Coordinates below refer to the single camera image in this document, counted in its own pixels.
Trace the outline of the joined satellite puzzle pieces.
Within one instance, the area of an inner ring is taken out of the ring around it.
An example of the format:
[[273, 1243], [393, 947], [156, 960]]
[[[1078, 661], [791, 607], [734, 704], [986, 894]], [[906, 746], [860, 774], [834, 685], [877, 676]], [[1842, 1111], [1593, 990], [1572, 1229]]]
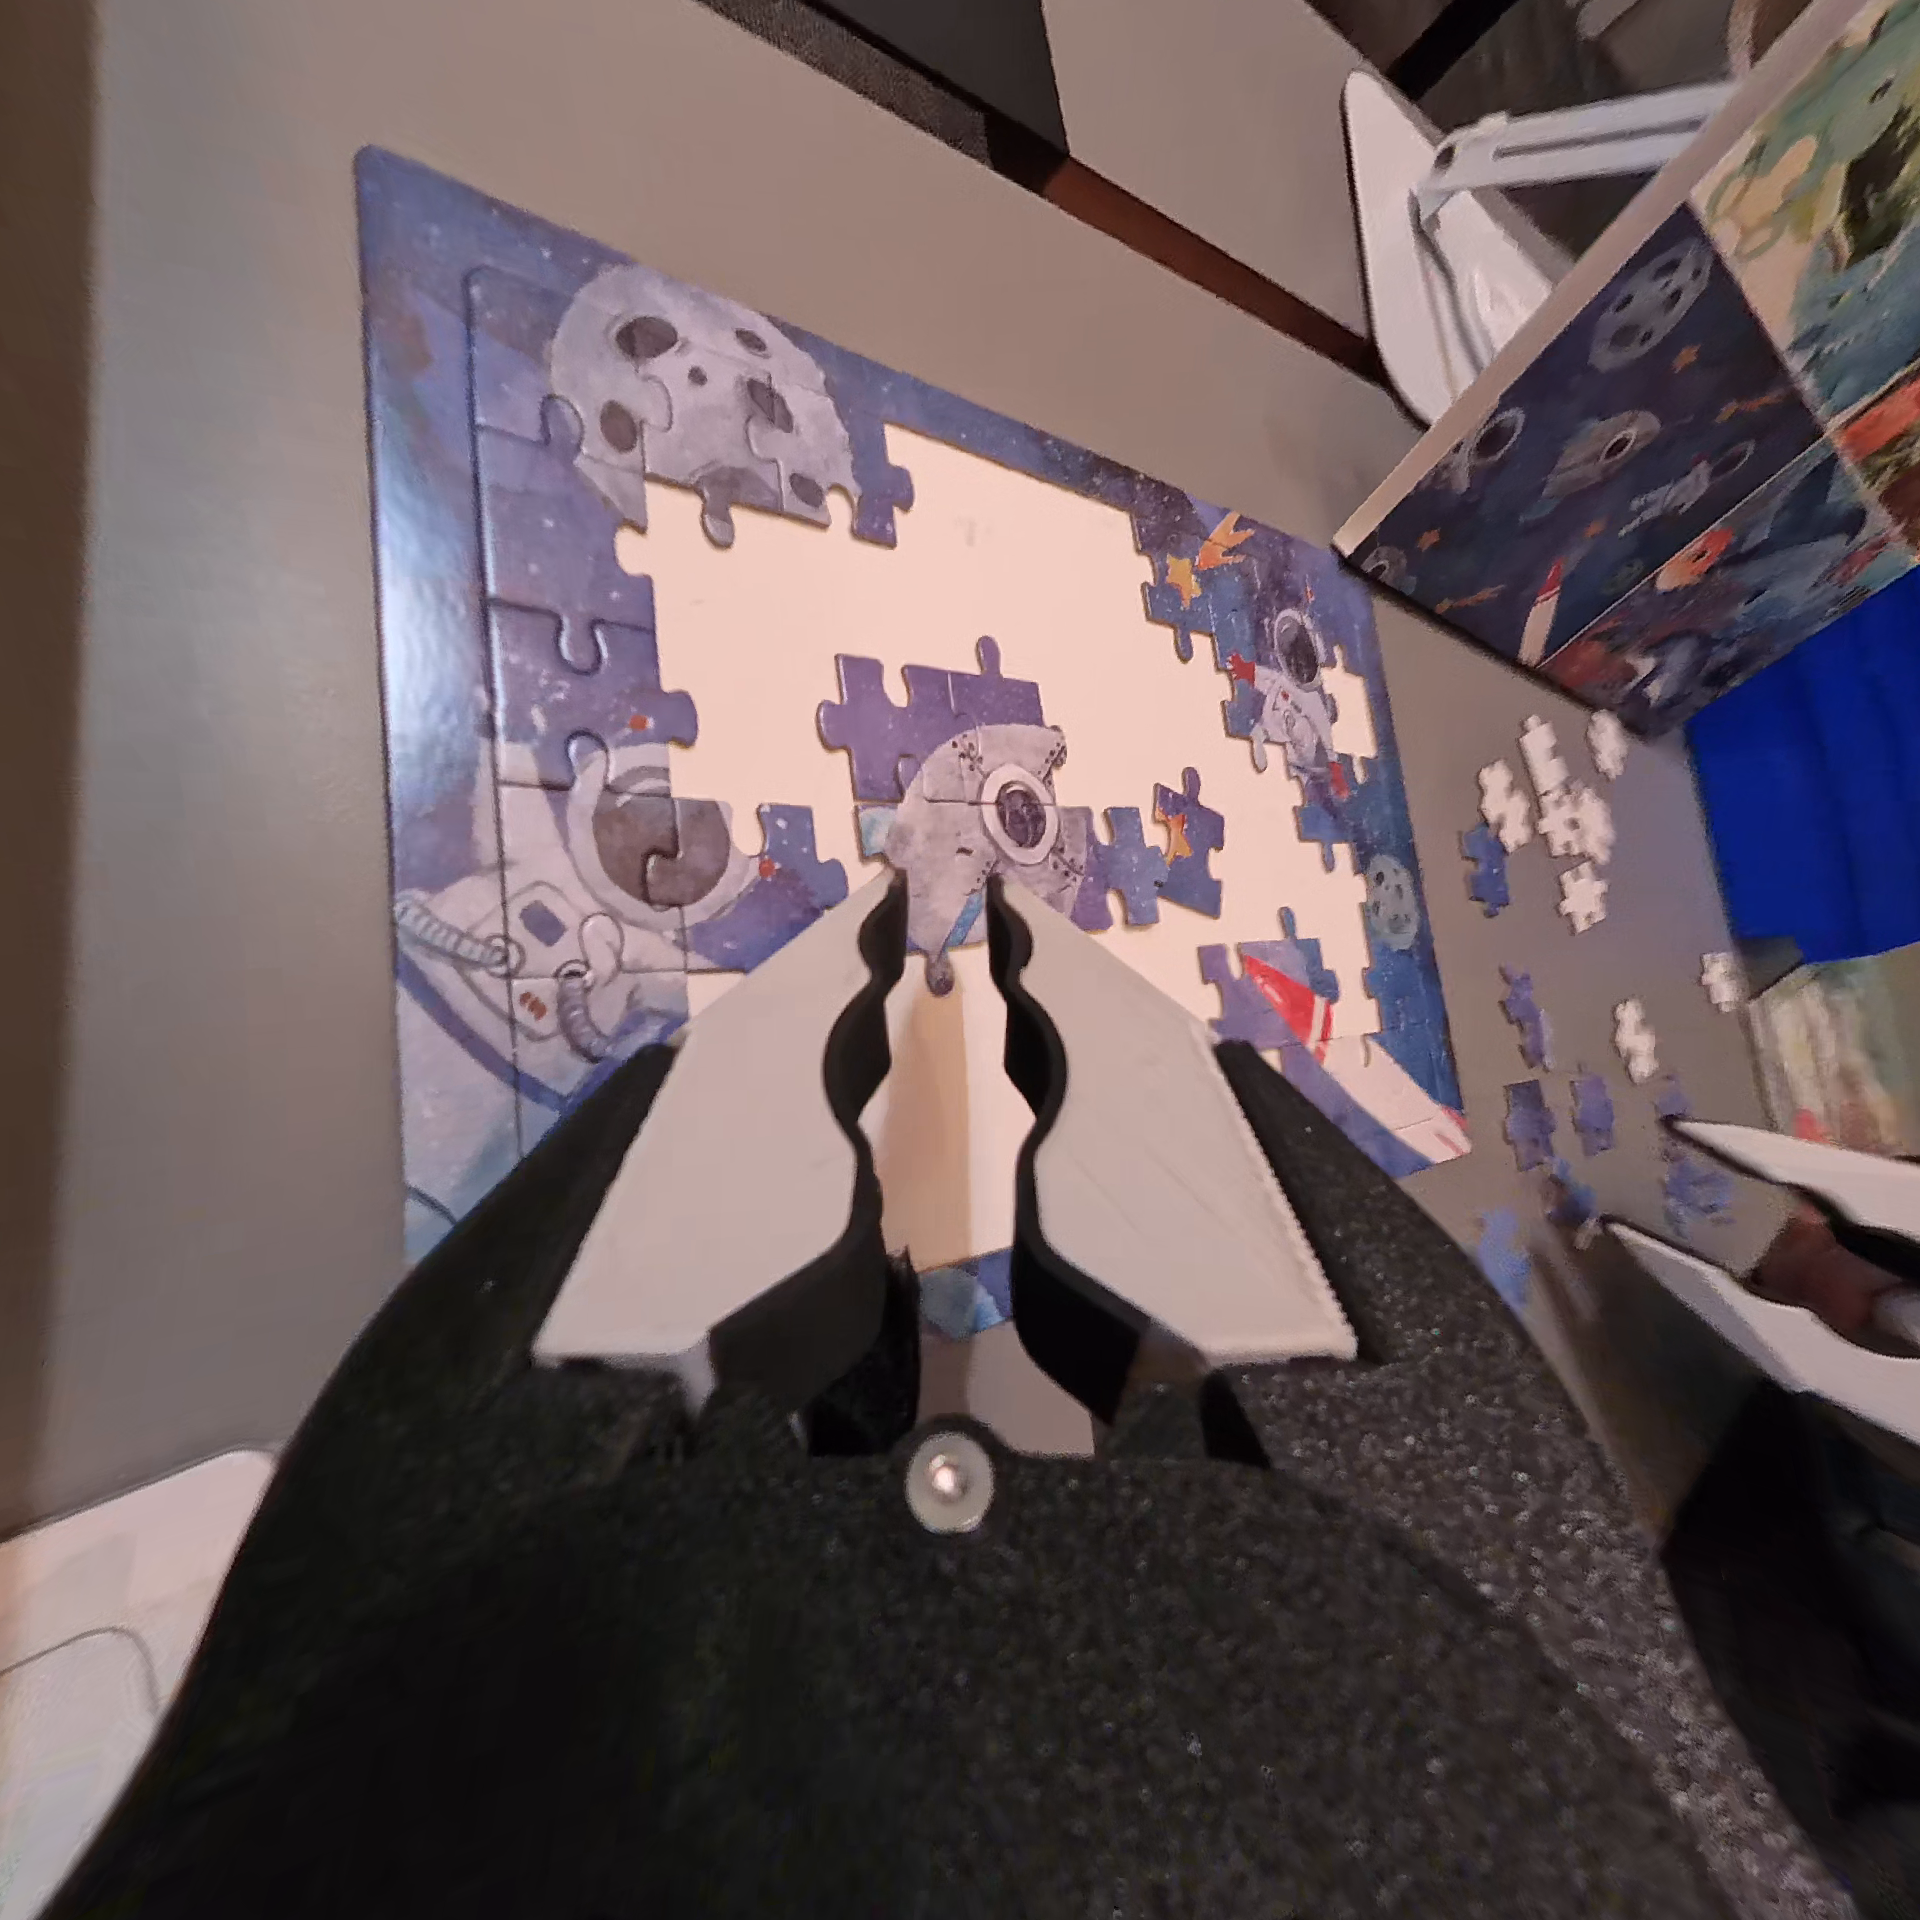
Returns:
[[822, 743], [849, 756], [867, 846], [906, 880], [908, 945], [934, 995], [955, 988], [952, 950], [986, 925], [990, 880], [1075, 916], [1093, 875], [1093, 818], [1058, 793], [1069, 739], [1040, 685], [1004, 673], [993, 635], [974, 660], [908, 664], [895, 699], [881, 660], [840, 652], [837, 697], [818, 705]]

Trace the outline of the striped print puzzle board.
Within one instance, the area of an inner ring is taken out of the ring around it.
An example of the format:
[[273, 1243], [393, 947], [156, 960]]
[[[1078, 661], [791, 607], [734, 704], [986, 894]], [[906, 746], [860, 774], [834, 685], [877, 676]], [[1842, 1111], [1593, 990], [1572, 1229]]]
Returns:
[[1803, 963], [1744, 1009], [1774, 1129], [1918, 1155], [1917, 947]]

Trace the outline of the adjoining grey desk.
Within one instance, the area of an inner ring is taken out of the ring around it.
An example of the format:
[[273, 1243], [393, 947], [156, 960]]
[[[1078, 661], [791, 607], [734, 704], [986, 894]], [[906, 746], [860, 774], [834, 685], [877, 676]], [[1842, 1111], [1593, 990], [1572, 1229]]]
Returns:
[[1345, 94], [1313, 4], [1045, 1], [1069, 155], [1045, 196], [1359, 370], [1374, 355]]

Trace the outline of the pile of loose puzzle pieces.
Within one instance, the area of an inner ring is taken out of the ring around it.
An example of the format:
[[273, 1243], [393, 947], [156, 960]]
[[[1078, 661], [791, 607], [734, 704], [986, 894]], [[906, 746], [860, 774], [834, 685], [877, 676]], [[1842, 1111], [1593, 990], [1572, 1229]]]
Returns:
[[[1515, 858], [1541, 846], [1557, 880], [1555, 912], [1572, 933], [1606, 919], [1611, 863], [1619, 846], [1606, 786], [1620, 780], [1629, 732], [1611, 711], [1587, 723], [1597, 780], [1572, 774], [1552, 722], [1530, 715], [1520, 728], [1519, 771], [1494, 760], [1476, 771], [1479, 822], [1458, 835], [1469, 863], [1469, 895], [1494, 918], [1515, 899]], [[1524, 1076], [1503, 1088], [1500, 1133], [1515, 1166], [1542, 1178], [1544, 1222], [1576, 1248], [1600, 1231], [1603, 1203], [1581, 1163], [1619, 1148], [1620, 1111], [1603, 1067], [1557, 1065], [1552, 1018], [1534, 973], [1500, 963], [1500, 1018], [1510, 1028]], [[1652, 1145], [1660, 1168], [1660, 1209], [1671, 1236], [1721, 1225], [1732, 1216], [1732, 1178], [1668, 1133], [1692, 1103], [1682, 1076], [1662, 1057], [1659, 1031], [1640, 995], [1608, 1009], [1608, 1044], [1631, 1091], [1651, 1100]]]

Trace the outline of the purple starry puzzle piece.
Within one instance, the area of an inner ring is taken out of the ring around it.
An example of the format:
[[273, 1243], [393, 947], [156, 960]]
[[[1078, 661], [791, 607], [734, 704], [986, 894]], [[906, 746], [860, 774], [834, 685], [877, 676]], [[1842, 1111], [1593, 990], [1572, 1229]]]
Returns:
[[1102, 815], [1106, 832], [1098, 828], [1093, 807], [1064, 807], [1064, 820], [1083, 842], [1083, 877], [1069, 919], [1086, 931], [1104, 931], [1114, 925], [1112, 899], [1118, 897], [1123, 923], [1157, 925], [1169, 856], [1147, 839], [1138, 807], [1110, 806]]

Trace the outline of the purple helmet-part puzzle piece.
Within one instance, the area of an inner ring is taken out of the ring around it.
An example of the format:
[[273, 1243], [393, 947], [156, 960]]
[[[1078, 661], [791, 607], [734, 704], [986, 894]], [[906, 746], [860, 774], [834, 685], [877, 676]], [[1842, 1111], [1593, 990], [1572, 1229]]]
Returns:
[[809, 806], [763, 801], [754, 875], [733, 903], [733, 970], [753, 971], [849, 897], [840, 859], [822, 859]]

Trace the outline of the black rounded panel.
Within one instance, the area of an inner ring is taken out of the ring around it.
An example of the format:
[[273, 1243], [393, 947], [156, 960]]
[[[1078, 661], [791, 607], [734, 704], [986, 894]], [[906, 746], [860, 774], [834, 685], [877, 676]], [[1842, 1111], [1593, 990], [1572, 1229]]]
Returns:
[[709, 1], [707, 12], [1029, 190], [1069, 161], [1043, 4]]

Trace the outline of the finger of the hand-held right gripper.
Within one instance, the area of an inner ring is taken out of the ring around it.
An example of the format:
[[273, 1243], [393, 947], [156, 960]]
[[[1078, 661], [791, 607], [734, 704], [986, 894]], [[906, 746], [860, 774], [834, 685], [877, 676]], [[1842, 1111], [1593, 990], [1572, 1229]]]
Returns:
[[1918, 1237], [1918, 1163], [1763, 1126], [1668, 1116], [1684, 1140], [1735, 1172], [1789, 1187], [1853, 1229]]
[[1748, 1291], [1723, 1265], [1622, 1219], [1604, 1224], [1675, 1300], [1791, 1393], [1815, 1396], [1883, 1427], [1918, 1440], [1918, 1358], [1862, 1348], [1808, 1307], [1769, 1301]]

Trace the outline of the blue plastic bin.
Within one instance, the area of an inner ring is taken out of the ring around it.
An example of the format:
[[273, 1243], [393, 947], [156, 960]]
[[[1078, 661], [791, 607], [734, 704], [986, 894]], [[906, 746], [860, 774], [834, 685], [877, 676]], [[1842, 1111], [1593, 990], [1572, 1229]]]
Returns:
[[1917, 576], [1688, 723], [1727, 913], [1815, 963], [1918, 940]]

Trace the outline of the space puzzle board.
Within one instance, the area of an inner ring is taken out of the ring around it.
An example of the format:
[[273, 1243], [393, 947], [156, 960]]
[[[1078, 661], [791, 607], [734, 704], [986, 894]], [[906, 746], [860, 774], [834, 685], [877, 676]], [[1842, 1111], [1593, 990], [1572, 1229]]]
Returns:
[[1217, 919], [1093, 929], [1406, 1179], [1471, 1153], [1371, 593], [1323, 545], [427, 163], [353, 163], [388, 743], [402, 1243], [748, 971], [760, 804], [887, 875], [837, 656], [976, 667], [1062, 804], [1202, 776]]

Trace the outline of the person's right hand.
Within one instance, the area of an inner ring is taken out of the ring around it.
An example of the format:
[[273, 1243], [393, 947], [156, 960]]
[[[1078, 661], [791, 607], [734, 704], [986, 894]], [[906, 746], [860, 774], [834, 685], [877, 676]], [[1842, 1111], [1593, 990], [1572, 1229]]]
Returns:
[[1797, 1212], [1776, 1233], [1747, 1286], [1776, 1303], [1810, 1311], [1862, 1348], [1917, 1352], [1918, 1286], [1836, 1236], [1821, 1212]]

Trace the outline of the printed puzzle box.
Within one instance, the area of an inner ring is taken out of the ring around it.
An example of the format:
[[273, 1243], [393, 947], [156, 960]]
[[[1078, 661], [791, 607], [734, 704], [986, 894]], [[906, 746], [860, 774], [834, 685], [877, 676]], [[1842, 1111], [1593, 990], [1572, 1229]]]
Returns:
[[1817, 4], [1349, 518], [1643, 734], [1917, 578], [1918, 6]]

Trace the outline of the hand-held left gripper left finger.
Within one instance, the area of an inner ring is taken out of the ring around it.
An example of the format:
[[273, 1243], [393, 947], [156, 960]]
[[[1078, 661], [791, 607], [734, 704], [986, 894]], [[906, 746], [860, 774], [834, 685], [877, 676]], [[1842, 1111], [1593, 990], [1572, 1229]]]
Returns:
[[878, 875], [701, 1011], [534, 1337], [550, 1368], [748, 1387], [802, 1412], [890, 1295], [862, 1114], [893, 1067], [908, 883]]

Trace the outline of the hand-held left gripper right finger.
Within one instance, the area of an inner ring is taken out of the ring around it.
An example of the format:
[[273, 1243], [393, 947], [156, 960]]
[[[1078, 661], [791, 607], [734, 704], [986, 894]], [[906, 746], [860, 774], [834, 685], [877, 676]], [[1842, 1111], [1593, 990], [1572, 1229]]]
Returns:
[[1265, 1057], [1033, 891], [986, 894], [1015, 1172], [1012, 1318], [1094, 1419], [1136, 1383], [1355, 1361], [1359, 1331], [1240, 1100]]

